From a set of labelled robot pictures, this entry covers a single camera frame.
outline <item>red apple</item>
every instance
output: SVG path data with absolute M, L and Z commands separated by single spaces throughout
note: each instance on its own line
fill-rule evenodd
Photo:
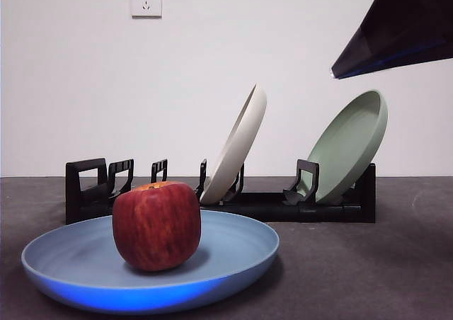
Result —
M 176 267 L 200 243 L 200 206 L 185 183 L 151 183 L 124 193 L 113 204 L 112 219 L 118 251 L 142 270 Z

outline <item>electrical outlet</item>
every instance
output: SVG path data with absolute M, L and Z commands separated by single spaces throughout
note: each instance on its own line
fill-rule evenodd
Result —
M 162 0 L 130 0 L 132 17 L 162 17 Z

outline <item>black dish rack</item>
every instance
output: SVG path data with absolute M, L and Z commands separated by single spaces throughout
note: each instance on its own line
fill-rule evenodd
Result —
M 207 161 L 200 164 L 199 185 L 195 194 L 200 199 L 206 181 Z M 81 189 L 79 173 L 98 169 L 97 185 Z M 115 175 L 128 171 L 127 182 L 114 191 Z M 157 181 L 157 174 L 163 173 L 166 181 L 168 160 L 151 165 L 150 182 Z M 311 173 L 311 188 L 306 195 L 297 192 L 302 179 L 302 171 Z M 89 159 L 66 164 L 66 223 L 82 221 L 94 217 L 111 215 L 115 198 L 131 189 L 134 173 L 134 160 L 111 163 L 105 159 Z M 348 189 L 338 205 L 322 205 L 316 202 L 319 186 L 319 165 L 314 162 L 297 160 L 296 177 L 293 184 L 279 193 L 244 192 L 244 165 L 236 176 L 233 185 L 215 205 L 200 204 L 202 210 L 216 210 L 252 217 L 263 222 L 367 222 L 376 221 L 376 166 L 370 164 L 355 184 Z

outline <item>plate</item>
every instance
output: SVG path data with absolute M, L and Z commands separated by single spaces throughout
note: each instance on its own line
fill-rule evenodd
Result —
M 157 314 L 224 299 L 256 281 L 279 246 L 277 233 L 247 217 L 202 212 L 198 250 L 177 268 L 138 271 L 117 252 L 111 216 L 64 226 L 22 252 L 28 277 L 49 297 L 109 314 Z
M 308 158 L 319 163 L 318 203 L 341 202 L 373 160 L 386 126 L 387 105 L 378 91 L 359 95 L 335 117 Z M 297 191 L 305 195 L 310 187 L 311 174 L 303 173 Z
M 258 133 L 266 105 L 266 94 L 256 84 L 234 123 L 214 171 L 206 180 L 206 188 L 200 198 L 202 204 L 219 202 L 233 184 Z

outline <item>dark tabletop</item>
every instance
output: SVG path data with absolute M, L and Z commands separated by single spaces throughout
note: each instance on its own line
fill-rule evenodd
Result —
M 247 178 L 245 190 L 291 182 Z M 270 223 L 280 236 L 277 258 L 244 291 L 186 312 L 124 318 L 453 319 L 452 201 L 453 178 L 378 178 L 376 224 Z M 64 178 L 1 179 L 2 320 L 122 318 L 59 304 L 25 276 L 25 245 L 62 225 Z

